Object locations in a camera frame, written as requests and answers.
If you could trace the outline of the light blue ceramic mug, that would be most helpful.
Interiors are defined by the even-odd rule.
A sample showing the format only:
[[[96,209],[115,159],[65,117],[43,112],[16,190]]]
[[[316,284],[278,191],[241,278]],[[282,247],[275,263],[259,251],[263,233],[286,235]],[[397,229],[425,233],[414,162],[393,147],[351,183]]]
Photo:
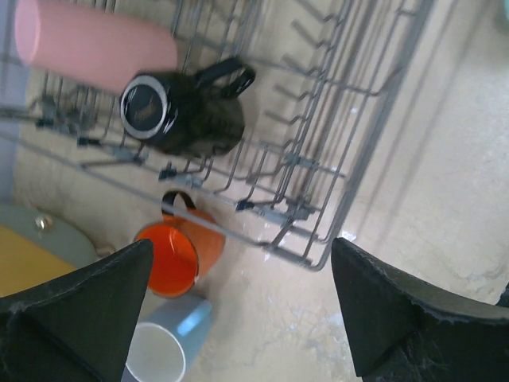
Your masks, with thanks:
[[[186,294],[170,299],[140,321],[126,369],[137,381],[181,381],[212,327],[212,304]]]

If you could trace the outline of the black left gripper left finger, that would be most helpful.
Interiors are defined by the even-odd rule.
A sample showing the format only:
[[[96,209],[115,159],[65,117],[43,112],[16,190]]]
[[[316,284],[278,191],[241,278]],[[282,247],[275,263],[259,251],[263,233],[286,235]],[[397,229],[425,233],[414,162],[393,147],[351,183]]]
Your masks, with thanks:
[[[148,287],[139,240],[1,300],[3,381],[119,381]]]

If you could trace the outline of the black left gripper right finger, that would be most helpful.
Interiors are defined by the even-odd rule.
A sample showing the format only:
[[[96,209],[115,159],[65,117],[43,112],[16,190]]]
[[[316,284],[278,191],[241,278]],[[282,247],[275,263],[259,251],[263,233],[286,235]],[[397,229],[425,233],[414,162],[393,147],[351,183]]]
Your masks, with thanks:
[[[332,274],[356,375],[364,381],[506,381],[508,292],[466,298],[344,238]]]

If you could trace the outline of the orange ceramic mug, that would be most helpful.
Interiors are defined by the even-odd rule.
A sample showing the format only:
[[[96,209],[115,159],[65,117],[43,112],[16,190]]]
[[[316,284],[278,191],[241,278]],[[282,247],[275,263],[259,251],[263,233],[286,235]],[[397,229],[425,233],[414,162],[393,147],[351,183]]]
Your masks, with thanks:
[[[135,240],[150,240],[153,264],[148,288],[164,298],[191,290],[223,253],[224,234],[161,209],[162,221],[142,228]]]

